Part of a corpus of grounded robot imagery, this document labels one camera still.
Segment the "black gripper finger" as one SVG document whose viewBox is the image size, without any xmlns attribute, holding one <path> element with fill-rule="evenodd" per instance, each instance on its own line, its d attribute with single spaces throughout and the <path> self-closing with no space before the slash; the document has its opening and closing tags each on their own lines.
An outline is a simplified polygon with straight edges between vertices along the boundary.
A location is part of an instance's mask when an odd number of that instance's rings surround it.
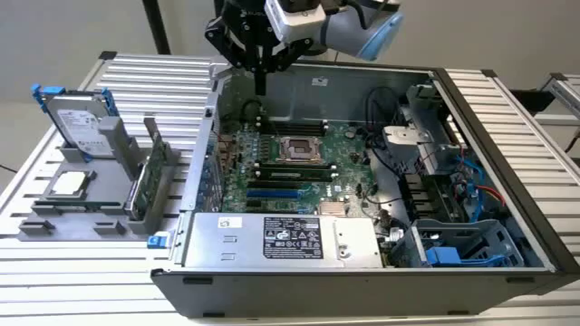
<svg viewBox="0 0 580 326">
<path fill-rule="evenodd" d="M 205 27 L 205 39 L 234 68 L 243 68 L 253 74 L 254 94 L 261 95 L 258 46 L 250 25 L 242 21 L 239 27 L 241 31 L 237 38 L 243 45 L 242 48 L 227 35 L 227 26 L 221 18 L 215 18 L 207 23 Z"/>
<path fill-rule="evenodd" d="M 273 44 L 266 44 L 261 52 L 261 95 L 266 92 L 266 74 L 285 71 L 305 54 L 313 45 L 311 39 L 299 39 L 289 43 L 279 51 L 273 53 Z"/>
</svg>

